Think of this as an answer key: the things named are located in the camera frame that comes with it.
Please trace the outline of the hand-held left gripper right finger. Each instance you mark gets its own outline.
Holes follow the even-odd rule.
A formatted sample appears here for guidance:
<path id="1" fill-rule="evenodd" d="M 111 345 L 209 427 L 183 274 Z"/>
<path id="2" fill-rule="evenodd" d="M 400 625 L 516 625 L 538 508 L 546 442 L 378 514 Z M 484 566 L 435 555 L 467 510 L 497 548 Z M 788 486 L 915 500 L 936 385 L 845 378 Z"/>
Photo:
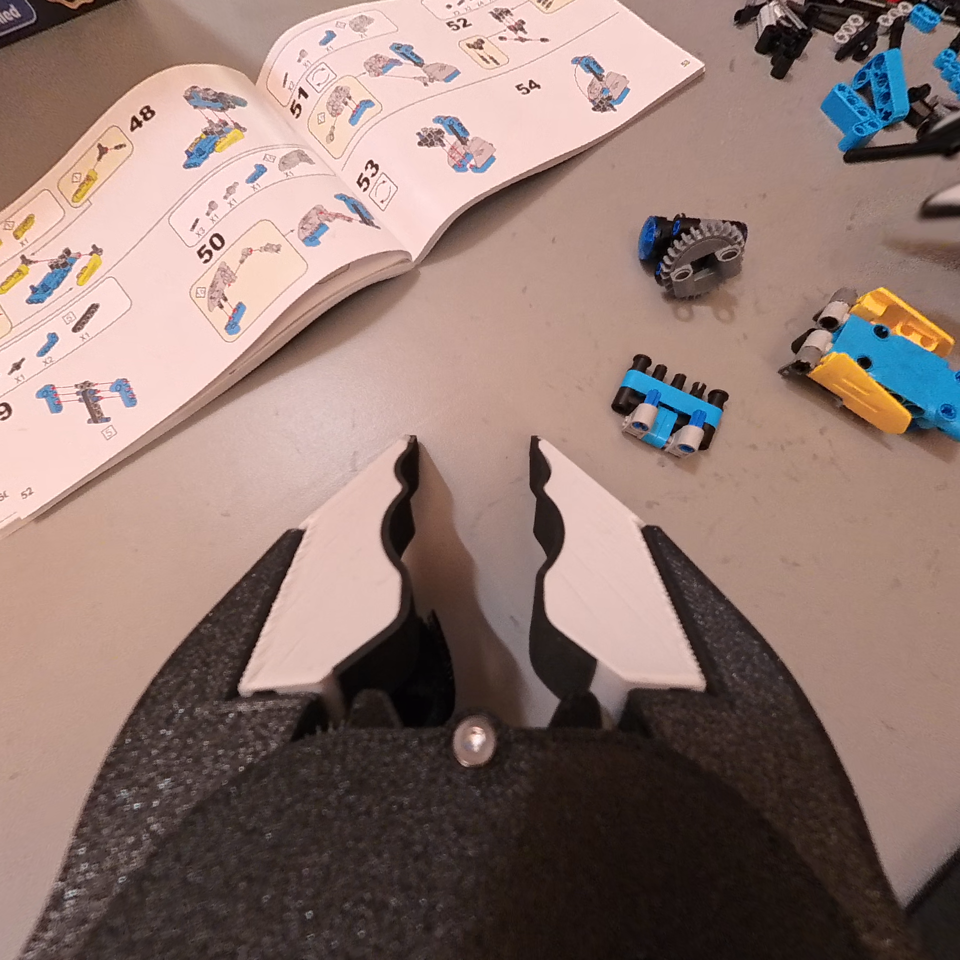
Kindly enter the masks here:
<path id="1" fill-rule="evenodd" d="M 702 691 L 706 681 L 642 521 L 549 441 L 531 438 L 536 574 L 530 659 L 555 695 Z"/>

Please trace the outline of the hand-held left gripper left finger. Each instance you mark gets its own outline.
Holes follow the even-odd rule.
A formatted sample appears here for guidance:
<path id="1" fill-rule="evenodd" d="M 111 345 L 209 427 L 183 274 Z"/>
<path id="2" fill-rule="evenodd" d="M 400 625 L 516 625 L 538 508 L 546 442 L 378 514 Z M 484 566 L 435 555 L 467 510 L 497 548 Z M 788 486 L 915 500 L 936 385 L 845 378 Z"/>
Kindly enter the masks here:
<path id="1" fill-rule="evenodd" d="M 300 524 L 241 695 L 330 691 L 349 658 L 398 620 L 403 576 L 385 522 L 412 491 L 399 469 L 417 452 L 414 436 L 397 440 Z"/>

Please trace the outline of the blue yellow brick assembly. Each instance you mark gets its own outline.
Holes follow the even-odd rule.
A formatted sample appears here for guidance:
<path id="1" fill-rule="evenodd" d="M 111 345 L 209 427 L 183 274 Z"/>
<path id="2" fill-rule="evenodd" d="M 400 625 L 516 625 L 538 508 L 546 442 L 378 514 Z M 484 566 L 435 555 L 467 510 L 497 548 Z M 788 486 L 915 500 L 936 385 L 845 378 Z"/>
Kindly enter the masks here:
<path id="1" fill-rule="evenodd" d="M 959 440 L 954 337 L 884 287 L 836 291 L 791 344 L 779 373 L 806 377 L 888 434 L 936 429 Z"/>

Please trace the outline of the blue beam with black pins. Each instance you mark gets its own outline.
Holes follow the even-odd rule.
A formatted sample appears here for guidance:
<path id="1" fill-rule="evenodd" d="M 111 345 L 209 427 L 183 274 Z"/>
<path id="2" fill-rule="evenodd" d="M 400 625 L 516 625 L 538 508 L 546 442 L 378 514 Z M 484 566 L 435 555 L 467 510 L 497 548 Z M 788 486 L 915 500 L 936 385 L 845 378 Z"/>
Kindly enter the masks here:
<path id="1" fill-rule="evenodd" d="M 634 355 L 610 404 L 622 432 L 678 458 L 708 450 L 729 394 L 699 381 L 687 390 L 682 373 L 666 382 L 667 367 L 651 364 L 649 356 Z"/>

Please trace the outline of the black grey gear assembly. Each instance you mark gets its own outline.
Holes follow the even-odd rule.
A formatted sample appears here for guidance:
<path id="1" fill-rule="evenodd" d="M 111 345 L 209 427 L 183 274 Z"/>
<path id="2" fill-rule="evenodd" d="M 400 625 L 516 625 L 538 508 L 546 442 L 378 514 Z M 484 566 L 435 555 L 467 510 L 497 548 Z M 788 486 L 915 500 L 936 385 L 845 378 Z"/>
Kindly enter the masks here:
<path id="1" fill-rule="evenodd" d="M 675 299 L 694 299 L 736 277 L 749 234 L 745 222 L 651 215 L 638 237 L 638 259 Z"/>

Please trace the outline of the grey desk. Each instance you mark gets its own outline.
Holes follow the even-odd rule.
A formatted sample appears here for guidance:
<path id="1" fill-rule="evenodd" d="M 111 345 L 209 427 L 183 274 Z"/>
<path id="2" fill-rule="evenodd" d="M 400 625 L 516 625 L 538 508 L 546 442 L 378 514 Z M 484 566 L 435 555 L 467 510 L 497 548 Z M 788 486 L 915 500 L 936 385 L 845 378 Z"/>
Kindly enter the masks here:
<path id="1" fill-rule="evenodd" d="M 406 554 L 459 703 L 517 725 L 543 553 L 532 434 L 661 526 L 802 685 L 898 896 L 958 847 L 958 444 L 883 437 L 778 375 L 838 287 L 888 286 L 958 335 L 957 222 L 917 219 L 958 159 L 845 165 L 815 36 L 768 76 L 737 2 L 639 2 L 705 64 L 676 100 L 487 198 L 417 271 L 332 308 L 158 443 L 2 541 L 2 958 L 17 958 L 114 737 L 178 643 L 282 532 L 404 434 Z M 742 268 L 675 298 L 651 215 L 744 222 Z M 611 404 L 637 354 L 728 393 L 676 457 Z"/>

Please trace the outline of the black axle rod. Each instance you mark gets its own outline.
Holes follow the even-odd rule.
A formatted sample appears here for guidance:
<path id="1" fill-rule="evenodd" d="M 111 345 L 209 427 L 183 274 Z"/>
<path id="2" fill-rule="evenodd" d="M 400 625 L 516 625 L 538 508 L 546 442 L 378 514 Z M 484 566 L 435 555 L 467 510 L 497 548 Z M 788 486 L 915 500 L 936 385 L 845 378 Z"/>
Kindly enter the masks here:
<path id="1" fill-rule="evenodd" d="M 892 162 L 921 157 L 952 158 L 959 153 L 959 115 L 945 118 L 922 137 L 909 142 L 857 147 L 843 154 L 846 164 Z"/>

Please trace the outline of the blue angled beam brick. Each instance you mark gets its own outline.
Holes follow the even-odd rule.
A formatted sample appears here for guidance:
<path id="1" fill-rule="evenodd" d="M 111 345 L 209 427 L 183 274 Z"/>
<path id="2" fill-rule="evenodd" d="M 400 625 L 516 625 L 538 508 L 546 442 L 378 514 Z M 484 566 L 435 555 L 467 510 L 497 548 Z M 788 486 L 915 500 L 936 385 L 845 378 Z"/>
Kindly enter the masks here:
<path id="1" fill-rule="evenodd" d="M 821 111 L 842 134 L 841 152 L 860 147 L 879 131 L 903 121 L 910 101 L 901 49 L 875 55 L 849 84 L 834 85 Z"/>

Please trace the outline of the pile of loose small bricks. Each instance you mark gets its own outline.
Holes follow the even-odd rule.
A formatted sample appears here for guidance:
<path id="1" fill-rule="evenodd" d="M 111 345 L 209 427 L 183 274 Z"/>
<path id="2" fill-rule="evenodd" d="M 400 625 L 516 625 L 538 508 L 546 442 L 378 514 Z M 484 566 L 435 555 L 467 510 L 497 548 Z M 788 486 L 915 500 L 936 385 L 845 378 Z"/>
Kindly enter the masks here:
<path id="1" fill-rule="evenodd" d="M 929 33 L 942 23 L 958 25 L 958 2 L 747 1 L 732 22 L 755 30 L 755 53 L 769 62 L 773 79 L 783 80 L 816 32 L 829 37 L 837 62 L 865 64 L 878 46 L 899 49 L 907 26 Z"/>

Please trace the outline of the open instruction booklet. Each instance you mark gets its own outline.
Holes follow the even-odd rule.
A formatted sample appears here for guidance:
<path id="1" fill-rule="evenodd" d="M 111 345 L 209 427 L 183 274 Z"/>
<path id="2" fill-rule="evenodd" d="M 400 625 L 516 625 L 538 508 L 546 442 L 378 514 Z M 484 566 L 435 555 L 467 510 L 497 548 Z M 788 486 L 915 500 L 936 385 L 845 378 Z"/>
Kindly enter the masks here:
<path id="1" fill-rule="evenodd" d="M 2 534 L 703 72 L 619 2 L 368 2 L 139 83 L 2 211 Z"/>

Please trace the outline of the dark blue toy box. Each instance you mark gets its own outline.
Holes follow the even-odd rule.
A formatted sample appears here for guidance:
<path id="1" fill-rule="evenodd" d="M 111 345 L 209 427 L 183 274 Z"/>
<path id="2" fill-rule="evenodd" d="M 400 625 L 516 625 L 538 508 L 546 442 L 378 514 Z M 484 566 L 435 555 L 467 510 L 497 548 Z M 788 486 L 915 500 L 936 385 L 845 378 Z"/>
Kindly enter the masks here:
<path id="1" fill-rule="evenodd" d="M 91 12 L 97 1 L 1 1 L 1 47 Z"/>

